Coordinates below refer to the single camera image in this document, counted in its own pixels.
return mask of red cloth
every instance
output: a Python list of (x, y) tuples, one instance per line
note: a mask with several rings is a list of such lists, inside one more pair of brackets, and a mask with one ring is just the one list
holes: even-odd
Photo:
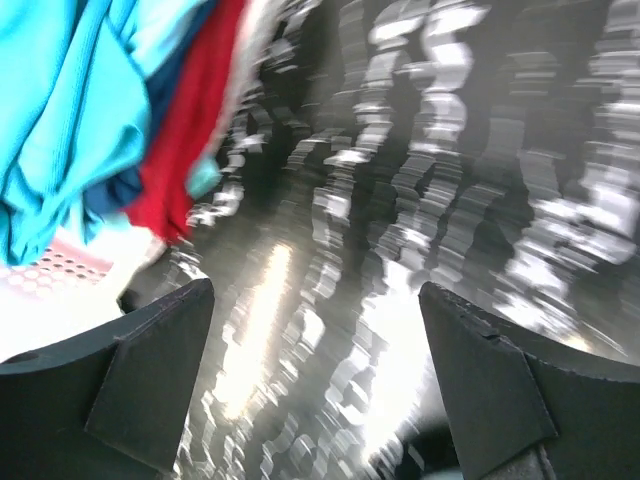
[(140, 168), (143, 192), (129, 221), (168, 242), (189, 233), (193, 201), (185, 184), (223, 105), (245, 0), (219, 0), (187, 54), (176, 93)]

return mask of shiny dark surface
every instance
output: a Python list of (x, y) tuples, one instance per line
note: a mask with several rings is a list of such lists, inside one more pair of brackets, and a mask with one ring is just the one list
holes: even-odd
[(216, 290), (178, 476), (393, 471), (445, 423), (427, 280), (638, 363), (639, 2), (285, 3), (225, 181), (132, 287)]

